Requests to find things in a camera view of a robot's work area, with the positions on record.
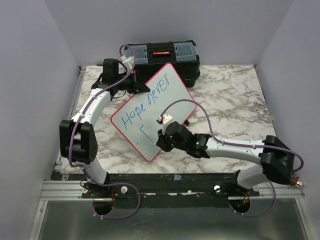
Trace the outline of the pink-framed whiteboard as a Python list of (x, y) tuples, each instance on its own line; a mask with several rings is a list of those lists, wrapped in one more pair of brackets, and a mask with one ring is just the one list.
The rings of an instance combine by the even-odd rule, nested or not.
[(171, 63), (166, 63), (145, 85), (150, 92), (134, 94), (110, 120), (137, 152), (151, 162), (161, 151), (156, 146), (158, 130), (162, 128), (157, 122), (161, 113), (177, 100), (194, 98)]

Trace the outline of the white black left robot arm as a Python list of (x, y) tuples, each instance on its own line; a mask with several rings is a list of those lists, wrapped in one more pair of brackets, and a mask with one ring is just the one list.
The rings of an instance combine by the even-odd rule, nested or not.
[(134, 70), (136, 58), (121, 56), (120, 60), (106, 58), (102, 73), (92, 84), (88, 100), (70, 119), (59, 124), (60, 154), (72, 168), (80, 168), (87, 180), (94, 184), (93, 191), (101, 198), (111, 191), (108, 173), (97, 159), (98, 143), (94, 126), (105, 107), (118, 91), (131, 94), (148, 93), (150, 89)]

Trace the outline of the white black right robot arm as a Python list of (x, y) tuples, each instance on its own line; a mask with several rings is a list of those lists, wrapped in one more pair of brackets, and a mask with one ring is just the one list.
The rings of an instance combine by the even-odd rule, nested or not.
[(165, 125), (157, 134), (156, 145), (164, 152), (178, 149), (198, 159), (230, 158), (253, 163), (252, 167), (234, 173), (230, 191), (236, 196), (267, 181), (296, 187), (302, 185), (293, 176), (293, 152), (275, 136), (268, 135), (264, 140), (253, 142), (232, 140), (227, 143), (210, 134), (193, 134), (176, 121)]

